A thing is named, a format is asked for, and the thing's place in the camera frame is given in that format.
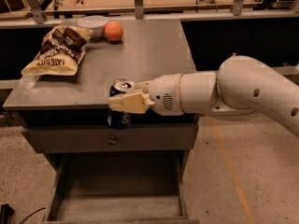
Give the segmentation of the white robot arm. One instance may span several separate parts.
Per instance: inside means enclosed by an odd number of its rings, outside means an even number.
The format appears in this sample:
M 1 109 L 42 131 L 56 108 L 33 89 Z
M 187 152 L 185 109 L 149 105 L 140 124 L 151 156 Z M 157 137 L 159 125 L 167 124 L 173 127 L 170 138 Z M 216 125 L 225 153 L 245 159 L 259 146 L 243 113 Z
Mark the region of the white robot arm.
M 217 71 L 174 74 L 140 82 L 109 98 L 114 111 L 162 116 L 196 113 L 214 119 L 247 120 L 258 113 L 299 136 L 299 86 L 248 56 L 232 56 Z

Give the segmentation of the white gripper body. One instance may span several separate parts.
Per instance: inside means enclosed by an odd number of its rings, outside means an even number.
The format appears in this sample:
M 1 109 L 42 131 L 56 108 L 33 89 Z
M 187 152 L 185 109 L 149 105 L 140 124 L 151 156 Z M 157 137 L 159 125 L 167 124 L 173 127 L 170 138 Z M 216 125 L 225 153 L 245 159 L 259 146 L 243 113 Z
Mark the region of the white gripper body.
M 182 74 L 165 75 L 155 78 L 149 85 L 149 96 L 155 102 L 151 108 L 162 116 L 183 114 L 179 98 L 179 82 Z

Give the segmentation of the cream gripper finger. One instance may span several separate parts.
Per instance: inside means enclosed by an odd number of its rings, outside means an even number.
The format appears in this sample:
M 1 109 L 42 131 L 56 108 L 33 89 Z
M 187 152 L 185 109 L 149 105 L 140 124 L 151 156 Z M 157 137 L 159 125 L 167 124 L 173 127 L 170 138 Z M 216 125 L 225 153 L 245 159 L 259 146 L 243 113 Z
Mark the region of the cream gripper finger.
M 156 103 L 147 93 L 132 91 L 110 97 L 108 105 L 113 111 L 144 114 L 148 109 L 156 105 Z
M 143 81 L 136 84 L 135 88 L 143 93 L 149 93 L 152 80 Z

